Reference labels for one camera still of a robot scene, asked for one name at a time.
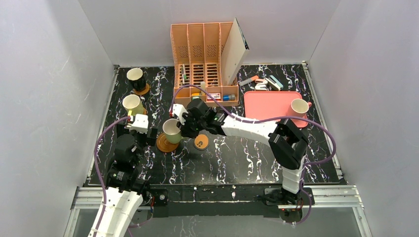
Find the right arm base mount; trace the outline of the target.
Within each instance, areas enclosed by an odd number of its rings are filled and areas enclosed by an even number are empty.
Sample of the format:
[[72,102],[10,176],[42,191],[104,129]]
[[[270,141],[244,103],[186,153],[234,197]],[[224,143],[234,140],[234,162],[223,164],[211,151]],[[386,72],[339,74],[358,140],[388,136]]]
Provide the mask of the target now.
[[284,188],[266,188],[263,194],[256,196],[267,206],[276,206],[280,218],[285,224],[297,225],[304,222],[311,214],[315,204],[311,188],[303,188],[296,194]]

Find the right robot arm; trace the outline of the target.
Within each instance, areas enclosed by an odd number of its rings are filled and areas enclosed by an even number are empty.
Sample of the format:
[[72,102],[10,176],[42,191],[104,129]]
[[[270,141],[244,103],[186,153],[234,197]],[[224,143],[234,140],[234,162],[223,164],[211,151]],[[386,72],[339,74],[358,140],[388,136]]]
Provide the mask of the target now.
[[205,130],[213,135],[242,137],[269,146],[283,168],[282,192],[290,196],[300,193],[308,138],[291,119],[261,122],[222,108],[211,108],[201,99],[194,99],[187,106],[173,104],[171,116],[178,119],[177,127],[183,137],[196,138]]

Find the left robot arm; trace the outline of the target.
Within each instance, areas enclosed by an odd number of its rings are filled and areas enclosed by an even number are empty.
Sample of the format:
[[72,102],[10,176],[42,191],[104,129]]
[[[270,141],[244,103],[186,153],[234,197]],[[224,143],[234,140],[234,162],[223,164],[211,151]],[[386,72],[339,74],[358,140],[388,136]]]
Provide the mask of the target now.
[[123,237],[138,207],[153,199],[149,182],[139,178],[139,165],[144,147],[155,145],[157,131],[153,127],[145,133],[128,131],[117,124],[114,154],[102,178],[103,196],[90,237]]

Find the black mug white inside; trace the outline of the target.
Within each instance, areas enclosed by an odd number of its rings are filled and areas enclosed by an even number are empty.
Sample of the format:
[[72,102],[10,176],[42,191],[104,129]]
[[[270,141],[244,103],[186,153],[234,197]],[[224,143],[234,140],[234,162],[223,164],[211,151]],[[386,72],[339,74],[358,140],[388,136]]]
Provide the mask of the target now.
[[146,88],[146,79],[143,76],[143,70],[140,68],[132,68],[126,74],[127,79],[132,85],[133,89],[140,92]]

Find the green mug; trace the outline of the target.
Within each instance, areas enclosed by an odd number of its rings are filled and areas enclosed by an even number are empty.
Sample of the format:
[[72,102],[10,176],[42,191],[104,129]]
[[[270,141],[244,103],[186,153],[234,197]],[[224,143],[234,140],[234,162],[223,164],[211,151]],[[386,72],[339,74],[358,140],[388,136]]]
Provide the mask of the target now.
[[171,118],[164,122],[163,133],[166,136],[166,140],[172,144],[177,144],[182,140],[181,130],[177,127],[177,119]]

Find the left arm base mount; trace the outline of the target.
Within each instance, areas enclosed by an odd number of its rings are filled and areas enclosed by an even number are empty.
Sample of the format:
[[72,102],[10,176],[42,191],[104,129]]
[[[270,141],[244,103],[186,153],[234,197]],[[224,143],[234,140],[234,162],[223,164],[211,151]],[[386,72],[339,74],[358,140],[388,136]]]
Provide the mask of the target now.
[[168,204],[168,189],[160,186],[150,186],[144,192],[143,201],[134,213],[129,228],[140,228],[150,222],[157,207]]

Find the yellow mug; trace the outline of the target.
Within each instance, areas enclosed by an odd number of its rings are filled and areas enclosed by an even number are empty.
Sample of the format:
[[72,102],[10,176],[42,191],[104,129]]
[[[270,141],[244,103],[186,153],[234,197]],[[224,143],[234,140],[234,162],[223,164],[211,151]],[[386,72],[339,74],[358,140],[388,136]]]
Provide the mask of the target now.
[[146,110],[142,105],[141,99],[136,94],[130,94],[126,96],[122,101],[122,105],[129,116],[136,116],[137,114],[146,114]]

